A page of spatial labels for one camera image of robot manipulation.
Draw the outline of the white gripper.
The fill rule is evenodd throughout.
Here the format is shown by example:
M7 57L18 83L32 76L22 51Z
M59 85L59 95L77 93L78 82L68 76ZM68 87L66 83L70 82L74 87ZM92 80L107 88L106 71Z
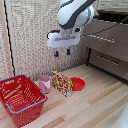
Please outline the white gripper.
M59 57L58 47L77 45L80 41L80 28L68 30L52 30L47 34L47 46L54 49L54 56ZM71 48L67 48L67 55L71 55Z

